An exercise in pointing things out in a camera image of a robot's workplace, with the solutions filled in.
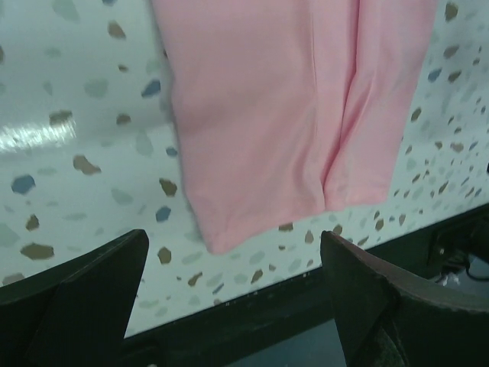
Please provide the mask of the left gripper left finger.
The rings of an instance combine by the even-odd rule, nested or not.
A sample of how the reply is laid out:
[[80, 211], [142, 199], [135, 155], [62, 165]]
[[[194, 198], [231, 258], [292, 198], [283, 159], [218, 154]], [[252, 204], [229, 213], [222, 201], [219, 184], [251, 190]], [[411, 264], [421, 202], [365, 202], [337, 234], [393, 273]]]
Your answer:
[[143, 229], [1, 289], [3, 366], [114, 366], [147, 259]]

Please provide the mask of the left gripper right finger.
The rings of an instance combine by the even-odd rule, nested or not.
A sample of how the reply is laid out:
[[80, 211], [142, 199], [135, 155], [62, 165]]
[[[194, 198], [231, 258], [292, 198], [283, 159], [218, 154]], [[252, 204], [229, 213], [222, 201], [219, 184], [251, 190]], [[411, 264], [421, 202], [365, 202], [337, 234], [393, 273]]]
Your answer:
[[486, 366], [488, 299], [444, 287], [331, 231], [320, 254], [348, 366]]

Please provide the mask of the pink t shirt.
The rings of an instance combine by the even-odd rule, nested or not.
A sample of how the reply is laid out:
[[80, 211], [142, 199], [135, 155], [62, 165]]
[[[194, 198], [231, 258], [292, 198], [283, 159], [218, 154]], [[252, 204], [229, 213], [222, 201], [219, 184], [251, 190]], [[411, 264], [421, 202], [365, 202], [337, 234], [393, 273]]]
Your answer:
[[434, 1], [155, 1], [183, 188], [212, 253], [383, 202]]

